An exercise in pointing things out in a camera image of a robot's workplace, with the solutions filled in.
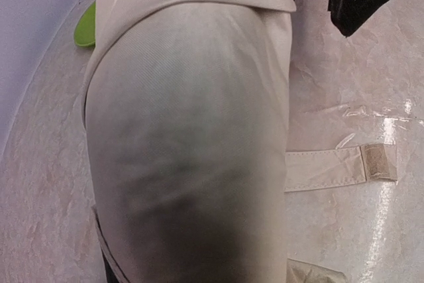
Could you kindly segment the beige folding umbrella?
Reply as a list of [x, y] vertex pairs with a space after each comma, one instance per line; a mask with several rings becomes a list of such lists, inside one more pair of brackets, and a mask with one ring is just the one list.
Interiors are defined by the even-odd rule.
[[394, 180], [289, 152], [293, 0], [96, 0], [82, 97], [108, 282], [345, 282], [288, 258], [284, 195]]

